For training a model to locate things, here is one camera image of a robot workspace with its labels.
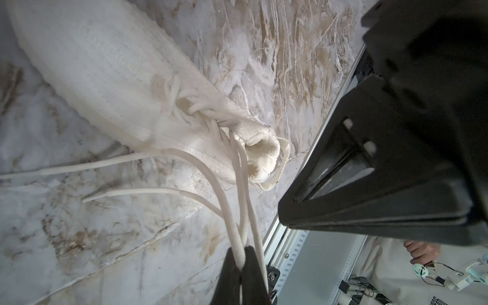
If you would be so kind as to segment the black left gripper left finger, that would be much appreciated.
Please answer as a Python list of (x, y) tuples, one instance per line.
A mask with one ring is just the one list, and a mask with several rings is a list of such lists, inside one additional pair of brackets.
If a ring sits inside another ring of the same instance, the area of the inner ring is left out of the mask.
[(240, 270), (235, 264), (233, 251), (229, 248), (210, 304), (239, 305), (240, 287)]

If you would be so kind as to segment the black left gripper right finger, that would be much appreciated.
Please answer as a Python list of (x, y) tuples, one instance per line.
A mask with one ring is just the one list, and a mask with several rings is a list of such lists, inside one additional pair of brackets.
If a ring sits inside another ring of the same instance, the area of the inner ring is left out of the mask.
[(245, 247), (246, 261), (241, 271), (242, 304), (271, 305), (255, 249)]

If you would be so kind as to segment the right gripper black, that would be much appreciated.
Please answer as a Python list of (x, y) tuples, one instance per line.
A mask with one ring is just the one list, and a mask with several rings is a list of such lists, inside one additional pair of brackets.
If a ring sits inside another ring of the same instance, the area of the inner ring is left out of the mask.
[(278, 204), (292, 229), (447, 245), (487, 241), (466, 175), (393, 108), (369, 76), (338, 103), (306, 165)]

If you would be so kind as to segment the white sneaker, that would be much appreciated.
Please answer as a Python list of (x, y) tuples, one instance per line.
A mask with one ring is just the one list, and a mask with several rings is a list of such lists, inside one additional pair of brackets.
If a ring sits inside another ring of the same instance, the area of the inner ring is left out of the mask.
[(23, 172), (56, 175), (173, 156), (214, 190), (240, 278), (266, 263), (250, 186), (272, 189), (290, 145), (222, 94), (174, 40), (128, 1), (7, 1), (20, 47), (80, 116), (132, 153)]

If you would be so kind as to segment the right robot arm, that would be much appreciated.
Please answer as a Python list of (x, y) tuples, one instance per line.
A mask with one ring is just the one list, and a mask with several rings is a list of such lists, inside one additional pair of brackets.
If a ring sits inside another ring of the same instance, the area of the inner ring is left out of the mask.
[(380, 1), (379, 74), (335, 105), (278, 204), (292, 229), (487, 241), (487, 2)]

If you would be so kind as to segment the person hand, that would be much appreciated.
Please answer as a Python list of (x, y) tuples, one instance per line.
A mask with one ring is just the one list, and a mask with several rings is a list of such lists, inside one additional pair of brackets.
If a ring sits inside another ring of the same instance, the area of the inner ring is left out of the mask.
[(412, 257), (411, 264), (426, 265), (438, 258), (441, 245), (424, 241), (404, 241), (404, 247)]

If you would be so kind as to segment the aluminium front rail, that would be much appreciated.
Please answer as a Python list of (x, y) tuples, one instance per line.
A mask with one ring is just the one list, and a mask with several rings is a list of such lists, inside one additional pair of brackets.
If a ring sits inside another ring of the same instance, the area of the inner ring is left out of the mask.
[(293, 230), (276, 217), (264, 239), (265, 261), (279, 270), (273, 304), (339, 304), (339, 286), (349, 279), (364, 235)]

